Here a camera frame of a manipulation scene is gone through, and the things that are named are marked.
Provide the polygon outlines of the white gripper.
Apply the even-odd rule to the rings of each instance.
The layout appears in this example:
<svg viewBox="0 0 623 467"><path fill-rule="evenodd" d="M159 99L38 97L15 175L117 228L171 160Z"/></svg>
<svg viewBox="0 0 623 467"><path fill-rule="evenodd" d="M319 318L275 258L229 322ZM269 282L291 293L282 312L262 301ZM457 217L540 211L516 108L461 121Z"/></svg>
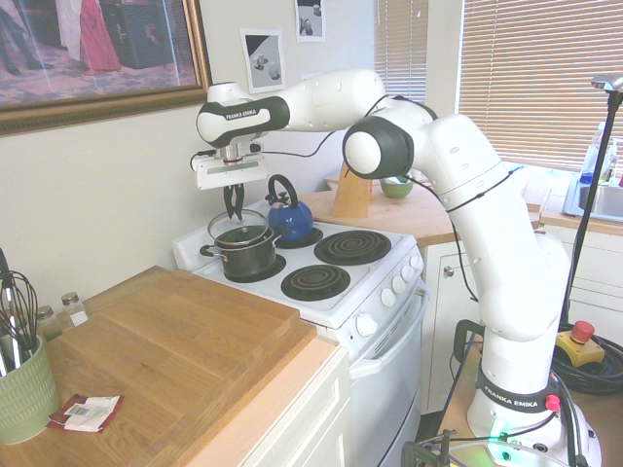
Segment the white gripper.
<svg viewBox="0 0 623 467"><path fill-rule="evenodd" d="M217 156L199 156L195 158L195 173L200 190L224 187L223 199L228 217L232 218L235 214L241 220L244 201L242 184L265 179L269 166L259 154L247 155L237 161L226 161Z"/></svg>

